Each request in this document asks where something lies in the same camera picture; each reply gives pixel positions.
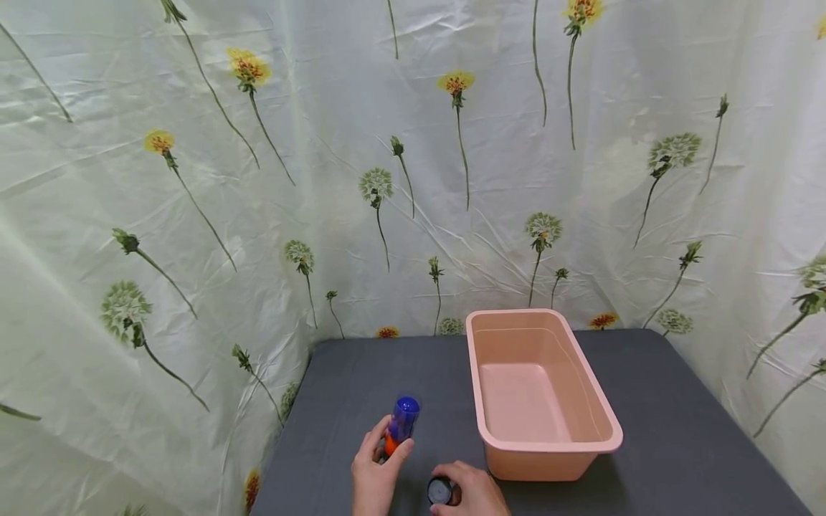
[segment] orange flower print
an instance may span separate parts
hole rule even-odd
[[[376,332],[378,338],[396,338],[399,336],[399,329],[396,326],[382,326]]]
[[[605,329],[609,326],[613,326],[618,320],[620,320],[620,318],[614,312],[605,312],[604,314],[599,314],[597,317],[591,319],[588,326],[590,326],[591,329]]]
[[[261,474],[257,467],[249,471],[246,484],[244,484],[244,503],[247,514],[252,512],[255,499],[258,498],[258,491],[261,487]]]

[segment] right hand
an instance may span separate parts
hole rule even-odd
[[[430,513],[436,516],[510,516],[499,486],[485,471],[462,461],[440,464],[433,476],[447,476],[462,489],[462,501],[455,507],[435,504]]]

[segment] left hand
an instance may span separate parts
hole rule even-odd
[[[364,435],[361,448],[353,459],[353,516],[387,516],[396,479],[404,461],[413,450],[413,439],[407,439],[396,448],[384,464],[378,464],[381,456],[379,443],[390,423],[386,415],[373,430]]]

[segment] hand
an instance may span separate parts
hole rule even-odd
[[[407,439],[396,448],[384,464],[378,464],[382,450],[382,440],[390,423],[386,415],[378,424],[364,434],[361,448],[353,459],[350,470],[353,472],[353,516],[387,516],[396,478],[404,461],[413,450],[413,439]]]
[[[462,461],[441,464],[433,470],[434,476],[447,476],[462,489],[462,501],[455,507],[435,504],[430,513],[436,516],[510,516],[505,497],[499,486],[485,471]]]

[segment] yellow flower print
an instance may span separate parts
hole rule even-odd
[[[152,130],[144,138],[144,149],[165,156],[175,146],[175,137],[165,130]]]
[[[249,50],[230,48],[226,53],[230,56],[233,74],[241,81],[238,88],[244,92],[263,86],[273,74],[269,66]]]
[[[456,70],[455,72],[445,74],[439,79],[436,85],[445,90],[445,92],[455,96],[470,88],[475,81],[476,78],[473,77],[472,73],[465,72],[464,70]]]
[[[563,16],[577,20],[582,29],[586,23],[593,23],[602,16],[602,0],[568,0],[568,9]]]
[[[591,319],[591,322],[588,323],[588,326],[591,326],[591,329],[605,329],[609,326],[613,326],[614,323],[619,320],[619,316],[614,312],[606,312],[604,314],[599,314],[597,317]]]
[[[376,332],[378,338],[396,338],[399,335],[399,329],[396,326],[382,326]]]

